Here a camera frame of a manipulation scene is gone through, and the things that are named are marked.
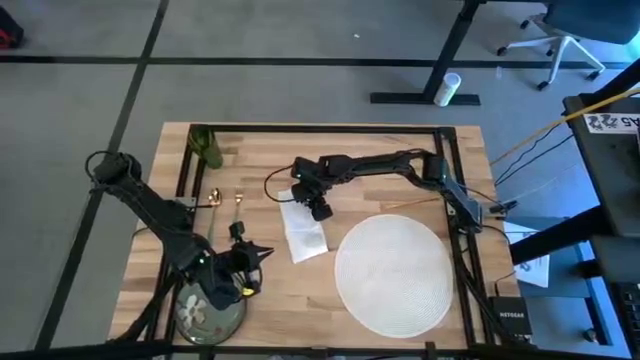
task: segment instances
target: wooden tabletop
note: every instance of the wooden tabletop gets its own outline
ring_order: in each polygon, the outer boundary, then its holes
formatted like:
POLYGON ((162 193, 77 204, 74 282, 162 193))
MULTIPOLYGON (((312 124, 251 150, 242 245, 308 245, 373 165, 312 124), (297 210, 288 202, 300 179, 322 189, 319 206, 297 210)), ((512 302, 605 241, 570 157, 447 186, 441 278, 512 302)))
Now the wooden tabletop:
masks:
MULTIPOLYGON (((165 198, 170 199, 175 194, 189 126, 189 123, 166 123, 162 129, 149 185, 165 198)), ((456 131, 467 185, 495 196, 480 128, 459 126, 456 131)), ((335 286, 334 259, 342 238, 354 225, 372 215, 393 213, 420 221, 451 251, 444 201, 439 194, 418 189, 397 175, 357 178, 349 184, 336 186, 326 196, 334 216, 322 222, 329 253, 294 265, 284 237, 279 206, 263 193, 266 175, 290 165, 295 156, 316 160, 321 155, 369 156, 411 148, 435 152, 432 135, 220 132, 216 137, 223 152, 224 166, 205 171, 200 194, 200 203, 206 203, 213 187, 222 192, 223 204, 217 210, 217 226, 214 227, 214 249, 228 248, 227 227, 234 213, 234 189, 241 186, 245 196, 240 219, 245 223, 245 239, 276 250, 263 262, 262 293, 248 301, 244 322, 223 346, 423 348, 425 342, 433 341, 440 349, 466 348, 457 292, 449 312, 436 328, 410 339, 391 339, 371 332, 353 318, 335 286), (399 206, 418 199, 429 201, 399 206)), ((195 165, 191 166, 191 179, 194 172, 195 165)), ((293 183, 288 174, 283 173, 272 178, 269 188, 277 193, 293 183)), ((187 184, 186 193, 189 194, 192 181, 187 184)), ((194 230, 206 234, 210 219, 210 209, 198 210, 194 230)), ((486 220, 485 223, 502 228, 500 221, 486 220)), ((491 229, 479 234, 477 243, 485 286, 492 295, 494 281, 513 270, 508 245, 500 233, 491 229)), ((124 332, 151 298, 161 250, 161 243, 150 232, 141 232, 134 239, 110 337, 124 332)), ((514 276, 501 280, 499 285, 503 296, 518 296, 514 276)), ((475 333, 481 340, 479 312, 473 300, 471 304, 475 333)), ((159 330, 163 330, 164 325, 161 320, 159 330)), ((176 342, 187 343, 179 334, 176 342)))

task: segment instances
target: label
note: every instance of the label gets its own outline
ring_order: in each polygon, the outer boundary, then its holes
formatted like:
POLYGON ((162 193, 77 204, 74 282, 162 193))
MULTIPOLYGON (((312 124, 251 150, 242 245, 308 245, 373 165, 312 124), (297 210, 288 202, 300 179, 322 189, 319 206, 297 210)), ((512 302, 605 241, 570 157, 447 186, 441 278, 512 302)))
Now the label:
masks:
POLYGON ((638 131, 640 114, 585 114, 584 121, 592 134, 633 135, 638 131))

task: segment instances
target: yellow cable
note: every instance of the yellow cable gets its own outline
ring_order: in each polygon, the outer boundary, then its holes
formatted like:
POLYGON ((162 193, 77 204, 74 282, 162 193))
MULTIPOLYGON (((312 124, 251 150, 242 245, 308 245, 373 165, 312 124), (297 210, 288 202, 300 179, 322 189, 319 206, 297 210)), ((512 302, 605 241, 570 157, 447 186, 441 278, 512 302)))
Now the yellow cable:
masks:
POLYGON ((615 96, 612 96, 606 100, 602 100, 597 104, 591 105, 591 106, 587 106, 586 108, 576 111, 573 114, 567 115, 565 117, 563 117, 562 119, 558 120, 558 121, 554 121, 551 124, 543 127, 542 129, 538 130, 536 133, 534 133, 533 135, 529 136, 528 138, 526 138, 524 141, 522 141, 521 143, 519 143, 518 145, 512 147, 511 149, 509 149, 507 152, 505 152, 504 154, 500 155, 497 159, 493 160, 491 162, 490 165, 494 165, 495 163, 499 162, 500 160, 504 159, 505 157, 513 154, 516 150, 520 149, 521 147, 523 147, 524 145, 530 143, 531 141, 535 140, 538 136, 540 136, 540 134, 542 134, 543 132, 551 129, 552 127, 556 126, 556 125, 560 125, 562 123, 565 123, 569 120, 573 120, 575 118, 577 118, 578 116, 582 116, 588 112, 591 112, 593 110, 599 109, 605 105, 609 105, 612 102, 618 101, 620 99, 624 99, 626 97, 629 96, 633 96, 635 94, 640 93, 640 88, 638 89, 631 89, 629 91, 625 91, 622 94, 618 94, 615 96))

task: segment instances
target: green glass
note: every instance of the green glass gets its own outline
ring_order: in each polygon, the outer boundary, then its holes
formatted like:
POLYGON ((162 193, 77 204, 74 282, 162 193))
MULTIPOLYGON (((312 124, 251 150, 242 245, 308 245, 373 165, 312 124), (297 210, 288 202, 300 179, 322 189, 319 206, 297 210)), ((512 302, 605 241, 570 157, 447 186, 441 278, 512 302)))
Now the green glass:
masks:
POLYGON ((189 131, 189 146, 211 169, 222 167, 223 158, 216 134, 209 127, 193 126, 189 131))

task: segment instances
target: robotic arm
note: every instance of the robotic arm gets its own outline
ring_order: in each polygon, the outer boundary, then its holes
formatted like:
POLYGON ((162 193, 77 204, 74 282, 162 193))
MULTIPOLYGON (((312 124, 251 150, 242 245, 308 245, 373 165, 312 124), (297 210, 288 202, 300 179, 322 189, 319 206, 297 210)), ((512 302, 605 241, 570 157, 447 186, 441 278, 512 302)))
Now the robotic arm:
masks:
POLYGON ((322 221, 333 215, 323 196, 334 185, 348 183, 359 176, 382 174, 398 174, 421 189, 439 192, 455 209, 463 225, 470 226, 476 233, 482 231, 480 204, 469 198, 451 178, 443 157, 422 149, 360 158, 328 155, 321 156, 318 162, 296 157, 291 176, 300 182, 291 187, 291 192, 295 201, 311 209, 316 221, 322 221), (422 176, 416 173, 412 160, 422 161, 422 176))
POLYGON ((197 282, 213 307, 223 310, 260 292, 259 282, 250 281, 248 274, 260 267, 272 248, 243 241, 244 226, 238 222, 230 227, 235 239, 231 250, 217 254, 206 238, 191 231, 192 209, 162 199, 140 180, 140 174, 140 163, 133 156, 107 153, 89 176, 96 189, 125 203, 153 231, 174 271, 189 283, 197 282), (245 291, 234 283, 234 273, 244 273, 245 291))

